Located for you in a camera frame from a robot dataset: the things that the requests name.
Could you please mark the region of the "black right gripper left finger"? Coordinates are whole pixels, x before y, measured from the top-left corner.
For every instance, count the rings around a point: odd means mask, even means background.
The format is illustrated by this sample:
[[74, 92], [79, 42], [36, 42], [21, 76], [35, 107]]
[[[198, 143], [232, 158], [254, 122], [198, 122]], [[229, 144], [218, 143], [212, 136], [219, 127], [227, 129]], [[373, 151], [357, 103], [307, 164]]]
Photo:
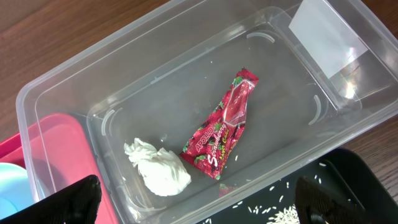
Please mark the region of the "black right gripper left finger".
[[94, 224], [101, 183], [89, 175], [55, 194], [1, 220], [1, 224]]

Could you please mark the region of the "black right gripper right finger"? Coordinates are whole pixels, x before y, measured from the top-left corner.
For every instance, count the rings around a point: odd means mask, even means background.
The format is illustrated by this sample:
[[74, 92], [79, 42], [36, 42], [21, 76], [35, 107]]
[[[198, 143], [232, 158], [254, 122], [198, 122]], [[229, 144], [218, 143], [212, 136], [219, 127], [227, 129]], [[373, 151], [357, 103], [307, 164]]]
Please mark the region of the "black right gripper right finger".
[[294, 204], [300, 224], [372, 224], [373, 219], [363, 210], [343, 201], [328, 189], [307, 177], [299, 177]]

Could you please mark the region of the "rice and food scraps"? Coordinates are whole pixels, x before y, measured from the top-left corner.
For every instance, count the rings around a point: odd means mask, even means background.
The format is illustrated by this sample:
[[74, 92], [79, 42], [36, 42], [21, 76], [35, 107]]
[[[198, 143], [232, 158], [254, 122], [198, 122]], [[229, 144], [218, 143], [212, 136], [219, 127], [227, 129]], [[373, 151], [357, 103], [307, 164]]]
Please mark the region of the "rice and food scraps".
[[200, 223], [299, 223], [294, 203], [296, 183], [304, 176], [322, 183], [326, 167], [325, 162], [310, 163]]

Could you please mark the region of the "white napkin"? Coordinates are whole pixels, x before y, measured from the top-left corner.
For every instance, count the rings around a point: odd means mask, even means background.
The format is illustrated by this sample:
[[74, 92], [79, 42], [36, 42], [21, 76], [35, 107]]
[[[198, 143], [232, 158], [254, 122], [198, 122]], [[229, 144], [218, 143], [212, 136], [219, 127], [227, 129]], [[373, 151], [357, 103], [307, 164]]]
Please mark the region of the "white napkin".
[[132, 144], [124, 144], [124, 153], [137, 168], [145, 186], [155, 195], [178, 195], [192, 181], [191, 175], [172, 151], [156, 149], [148, 142], [135, 138]]

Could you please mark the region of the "red strawberry snack wrapper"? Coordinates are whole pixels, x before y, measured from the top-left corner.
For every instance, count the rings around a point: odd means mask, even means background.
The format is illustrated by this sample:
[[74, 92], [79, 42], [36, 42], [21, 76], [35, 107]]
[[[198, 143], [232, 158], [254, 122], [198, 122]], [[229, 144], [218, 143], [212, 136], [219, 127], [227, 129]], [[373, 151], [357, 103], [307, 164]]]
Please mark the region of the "red strawberry snack wrapper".
[[180, 157], [212, 179], [220, 179], [244, 132], [248, 98], [258, 81], [249, 70], [240, 70], [217, 107], [184, 145]]

